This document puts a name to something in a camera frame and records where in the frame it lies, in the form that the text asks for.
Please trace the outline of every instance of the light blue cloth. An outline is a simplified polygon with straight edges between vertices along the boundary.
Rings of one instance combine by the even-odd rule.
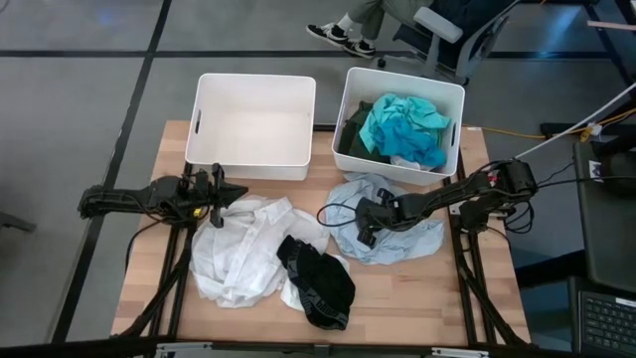
[[[446,163],[439,146],[448,123],[450,118],[439,114],[428,100],[389,93],[374,104],[360,138],[370,153],[378,147],[383,155],[435,168]]]
[[[387,179],[376,174],[348,173],[348,183],[339,185],[329,193],[327,204],[340,203],[355,208],[363,197],[380,203],[377,193],[380,188],[389,189],[397,195],[406,192],[391,185]],[[347,208],[329,207],[326,209],[326,222],[329,224],[344,223],[355,218],[355,213]],[[444,222],[426,219],[412,229],[403,233],[381,230],[375,233],[376,246],[371,249],[358,241],[356,223],[338,228],[330,228],[340,251],[363,264],[390,265],[402,260],[432,255],[441,247],[444,238]]]

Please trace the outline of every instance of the empty white bin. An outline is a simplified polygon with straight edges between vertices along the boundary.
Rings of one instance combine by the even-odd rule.
[[[358,109],[359,102],[363,100],[374,103],[386,93],[427,99],[435,104],[438,112],[450,118],[441,145],[441,149],[446,153],[446,165],[434,171],[423,171],[338,153],[338,143],[340,143],[340,135],[345,121]],[[375,173],[400,182],[421,186],[455,175],[459,155],[464,94],[464,88],[454,84],[383,71],[351,68],[347,73],[347,82],[332,144],[336,165],[344,171]]]
[[[229,178],[304,180],[315,96],[308,77],[202,75],[186,161],[220,163]]]

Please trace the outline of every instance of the bin handle cutout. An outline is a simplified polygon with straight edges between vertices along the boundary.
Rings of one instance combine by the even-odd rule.
[[[197,112],[197,124],[195,124],[195,134],[199,134],[199,124],[201,124],[201,110]]]
[[[457,123],[453,123],[453,134],[450,137],[450,146],[455,146],[455,134],[457,133]]]

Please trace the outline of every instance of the white shirt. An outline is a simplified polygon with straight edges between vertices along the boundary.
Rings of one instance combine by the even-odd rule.
[[[207,221],[193,239],[190,270],[199,295],[220,307],[250,307],[286,283],[281,298],[290,307],[301,307],[276,252],[291,235],[322,254],[329,231],[312,215],[294,209],[287,198],[249,196],[231,204],[221,216],[225,220],[221,229]]]

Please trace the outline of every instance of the wooden tabletop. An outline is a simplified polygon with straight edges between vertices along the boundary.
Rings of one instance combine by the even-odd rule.
[[[179,175],[184,167],[189,129],[187,121],[168,121],[157,154],[152,178]],[[315,132],[311,166],[305,181],[228,179],[246,185],[250,194],[268,198],[288,197],[298,209],[316,213],[328,193],[344,181],[331,152],[333,133]],[[461,150],[466,173],[488,162],[482,132],[463,128]],[[408,191],[426,188],[402,185]],[[446,219],[446,210],[433,218]],[[149,223],[142,219],[140,226]],[[491,219],[491,227],[504,230]],[[119,299],[112,332],[127,328],[155,293],[170,229],[155,227],[140,235],[134,245],[128,272]],[[507,242],[496,233],[479,235],[484,273],[489,295],[506,321],[519,336],[530,341],[519,289]],[[328,252],[339,254],[331,240]],[[192,275],[188,277],[178,337],[206,341],[311,342],[385,345],[465,345],[461,298],[458,289],[450,229],[434,255],[390,266],[365,266],[348,258],[356,297],[345,331],[325,331],[312,326],[303,312],[287,307],[280,293],[261,300],[251,308],[219,308],[200,298]],[[161,332],[166,332],[172,296],[166,300]],[[477,333],[484,341],[479,305],[473,297]]]

